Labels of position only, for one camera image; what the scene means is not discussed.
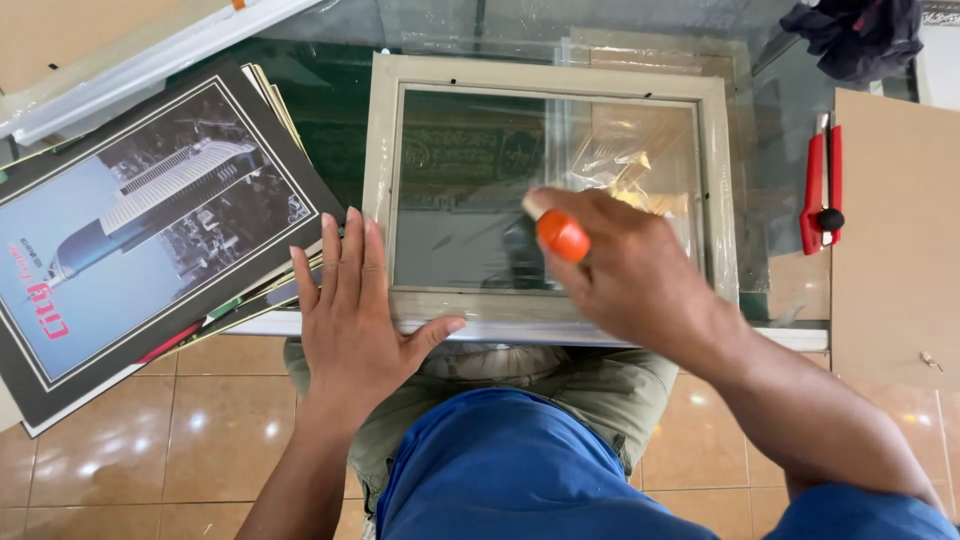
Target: picture frame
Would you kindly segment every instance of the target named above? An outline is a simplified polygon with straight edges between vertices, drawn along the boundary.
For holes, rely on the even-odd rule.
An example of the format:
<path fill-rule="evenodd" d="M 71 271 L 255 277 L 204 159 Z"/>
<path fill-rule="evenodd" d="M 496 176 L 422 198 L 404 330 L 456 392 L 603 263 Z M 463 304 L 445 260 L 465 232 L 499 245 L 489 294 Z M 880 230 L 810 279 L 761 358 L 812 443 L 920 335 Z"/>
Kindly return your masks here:
<path fill-rule="evenodd" d="M 565 296 L 550 291 L 394 284 L 396 201 L 404 93 L 408 89 L 654 106 L 679 102 L 692 107 L 696 110 L 703 192 L 697 202 L 704 226 L 702 269 L 721 296 L 737 302 L 730 147 L 722 80 L 391 54 L 374 54 L 372 66 L 363 211 L 383 231 L 391 313 L 398 324 L 460 314 L 467 317 L 468 324 L 482 323 L 487 329 L 484 338 L 489 340 L 497 340 L 501 333 L 515 335 L 519 327 L 534 331 L 532 340 L 541 342 L 568 342 L 564 335 L 570 334 L 570 325 L 593 332 Z"/>

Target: green pants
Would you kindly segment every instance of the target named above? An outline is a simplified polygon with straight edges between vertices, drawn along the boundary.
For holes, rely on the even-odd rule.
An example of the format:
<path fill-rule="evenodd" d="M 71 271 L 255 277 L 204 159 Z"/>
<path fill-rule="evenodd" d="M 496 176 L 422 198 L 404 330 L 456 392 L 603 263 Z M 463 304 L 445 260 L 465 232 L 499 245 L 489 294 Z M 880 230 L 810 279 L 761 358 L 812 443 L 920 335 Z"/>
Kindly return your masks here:
<path fill-rule="evenodd" d="M 596 432 L 616 452 L 627 478 L 666 408 L 678 368 L 639 349 L 564 348 L 569 363 L 524 383 L 446 380 L 414 375 L 367 418 L 350 446 L 348 464 L 364 489 L 368 514 L 387 487 L 390 465 L 403 434 L 426 411 L 460 392 L 515 386 L 539 394 Z M 287 340 L 284 363 L 297 391 L 306 392 L 310 372 L 299 338 Z"/>

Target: person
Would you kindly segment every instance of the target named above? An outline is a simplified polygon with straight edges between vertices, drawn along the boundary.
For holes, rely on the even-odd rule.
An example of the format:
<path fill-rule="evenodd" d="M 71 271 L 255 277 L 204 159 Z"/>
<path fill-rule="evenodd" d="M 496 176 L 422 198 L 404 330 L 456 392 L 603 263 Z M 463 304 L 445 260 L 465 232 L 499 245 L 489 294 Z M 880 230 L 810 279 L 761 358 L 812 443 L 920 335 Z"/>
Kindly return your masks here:
<path fill-rule="evenodd" d="M 308 390 L 237 538 L 332 538 L 346 460 L 379 538 L 715 538 L 626 481 L 677 366 L 711 384 L 783 469 L 791 504 L 767 538 L 958 538 L 894 422 L 755 332 L 663 218 L 600 191 L 528 197 L 573 216 L 590 238 L 588 264 L 544 250 L 573 304 L 649 352 L 595 351 L 522 388 L 415 375 L 464 319 L 400 335 L 378 227 L 350 209 L 341 243 L 325 216 L 319 291 L 291 249 Z"/>

